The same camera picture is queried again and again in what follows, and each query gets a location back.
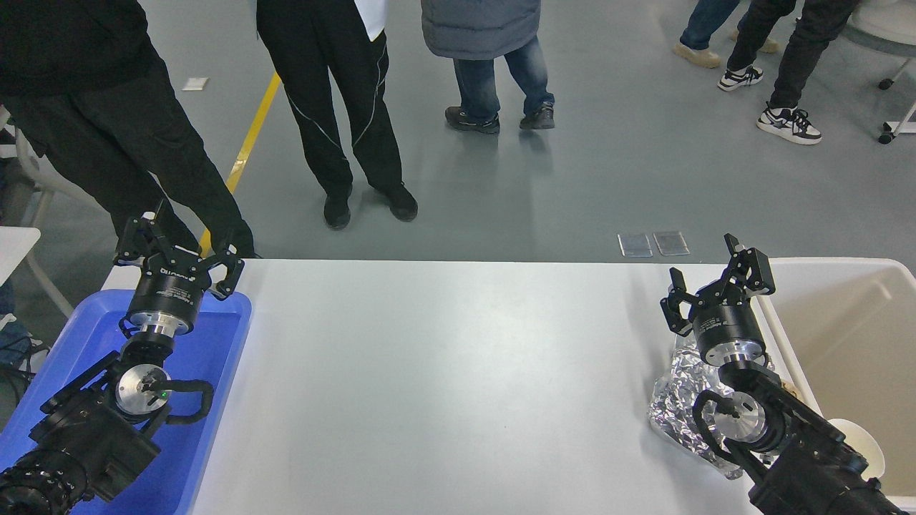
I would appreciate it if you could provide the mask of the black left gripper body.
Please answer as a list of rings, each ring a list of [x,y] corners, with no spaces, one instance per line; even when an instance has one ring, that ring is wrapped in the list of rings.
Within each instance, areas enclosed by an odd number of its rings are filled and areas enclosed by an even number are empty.
[[[203,259],[185,249],[172,257],[156,253],[141,264],[141,278],[127,309],[127,319],[137,327],[170,319],[174,328],[193,328],[204,291],[210,287]]]

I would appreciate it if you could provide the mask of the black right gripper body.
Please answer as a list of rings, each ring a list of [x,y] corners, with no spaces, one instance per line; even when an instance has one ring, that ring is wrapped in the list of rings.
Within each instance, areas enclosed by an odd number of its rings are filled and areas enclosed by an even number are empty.
[[[757,359],[766,352],[748,300],[698,305],[691,308],[690,321],[702,359]]]

